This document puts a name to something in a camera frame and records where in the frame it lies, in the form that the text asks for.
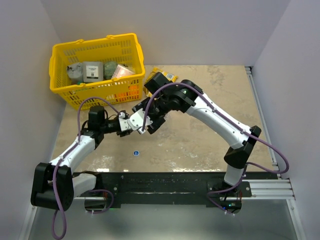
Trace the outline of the blue white bottle cap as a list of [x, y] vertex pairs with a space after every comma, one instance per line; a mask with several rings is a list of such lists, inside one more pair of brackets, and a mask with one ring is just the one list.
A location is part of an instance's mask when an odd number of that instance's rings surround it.
[[138, 150], [135, 150], [135, 151], [133, 152], [133, 155], [134, 155], [135, 157], [138, 157], [138, 156], [140, 155], [140, 152], [139, 152]]

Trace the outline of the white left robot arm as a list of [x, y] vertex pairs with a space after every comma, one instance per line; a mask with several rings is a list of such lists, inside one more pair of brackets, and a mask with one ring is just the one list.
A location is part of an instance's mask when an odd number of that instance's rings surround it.
[[125, 136], [131, 133], [127, 123], [129, 114], [122, 110], [113, 119], [103, 106], [93, 106], [89, 109], [88, 120], [81, 128], [74, 142], [61, 155], [49, 163], [39, 163], [34, 171], [30, 202], [33, 206], [58, 210], [56, 196], [64, 211], [71, 206], [74, 197], [85, 192], [99, 196], [104, 190], [104, 184], [92, 174], [87, 174], [81, 180], [73, 178], [73, 172], [78, 165], [93, 152], [104, 139], [104, 135], [116, 133]]

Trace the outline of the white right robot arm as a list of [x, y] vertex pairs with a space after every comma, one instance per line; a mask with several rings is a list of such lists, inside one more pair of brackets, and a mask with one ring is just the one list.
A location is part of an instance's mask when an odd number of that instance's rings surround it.
[[231, 117], [190, 80], [174, 83], [157, 72], [144, 87], [152, 95], [132, 108], [133, 114], [129, 117], [131, 128], [143, 134], [143, 127], [147, 127], [147, 131], [153, 134], [165, 122], [170, 111], [180, 111], [201, 121], [229, 145], [224, 156], [227, 170], [222, 189], [227, 196], [235, 196], [241, 190], [238, 181], [262, 130]]

